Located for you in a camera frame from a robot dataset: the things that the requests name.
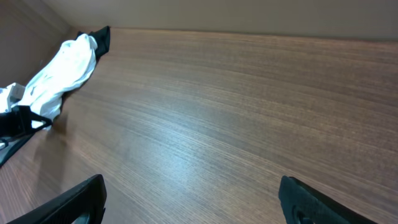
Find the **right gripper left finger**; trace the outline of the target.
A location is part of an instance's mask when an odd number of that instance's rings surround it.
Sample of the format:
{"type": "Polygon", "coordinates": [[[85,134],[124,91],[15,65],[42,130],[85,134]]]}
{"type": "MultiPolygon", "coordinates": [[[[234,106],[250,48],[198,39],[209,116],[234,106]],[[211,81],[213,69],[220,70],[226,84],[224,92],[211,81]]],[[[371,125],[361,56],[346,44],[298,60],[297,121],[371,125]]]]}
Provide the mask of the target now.
{"type": "Polygon", "coordinates": [[[106,187],[96,174],[9,224],[101,224],[106,187]]]}

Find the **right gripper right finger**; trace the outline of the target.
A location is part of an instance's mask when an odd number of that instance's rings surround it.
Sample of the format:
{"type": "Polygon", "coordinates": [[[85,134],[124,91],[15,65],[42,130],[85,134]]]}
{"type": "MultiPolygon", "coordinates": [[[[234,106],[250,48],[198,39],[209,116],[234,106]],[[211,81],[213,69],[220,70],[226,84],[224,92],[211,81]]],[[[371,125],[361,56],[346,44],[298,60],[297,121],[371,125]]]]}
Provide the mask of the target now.
{"type": "Polygon", "coordinates": [[[376,224],[295,177],[281,178],[279,200],[288,224],[376,224]]]}

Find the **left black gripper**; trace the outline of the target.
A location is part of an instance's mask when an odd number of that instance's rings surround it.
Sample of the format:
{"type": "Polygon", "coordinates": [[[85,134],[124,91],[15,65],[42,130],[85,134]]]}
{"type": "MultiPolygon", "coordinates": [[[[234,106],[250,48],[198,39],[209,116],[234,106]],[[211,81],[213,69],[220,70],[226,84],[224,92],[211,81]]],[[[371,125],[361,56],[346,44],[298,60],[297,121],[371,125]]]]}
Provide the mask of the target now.
{"type": "Polygon", "coordinates": [[[15,106],[1,113],[1,166],[3,166],[36,132],[52,125],[52,120],[15,106]]]}

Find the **white t-shirt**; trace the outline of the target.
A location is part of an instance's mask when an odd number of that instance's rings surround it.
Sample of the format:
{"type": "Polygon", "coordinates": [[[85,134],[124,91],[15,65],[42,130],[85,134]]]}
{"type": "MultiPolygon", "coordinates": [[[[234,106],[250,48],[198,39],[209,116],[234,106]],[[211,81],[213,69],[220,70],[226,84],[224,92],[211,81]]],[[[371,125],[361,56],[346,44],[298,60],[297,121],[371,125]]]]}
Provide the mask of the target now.
{"type": "Polygon", "coordinates": [[[54,58],[26,85],[17,105],[54,120],[61,113],[63,94],[81,87],[93,73],[97,48],[88,34],[62,43],[54,58]]]}

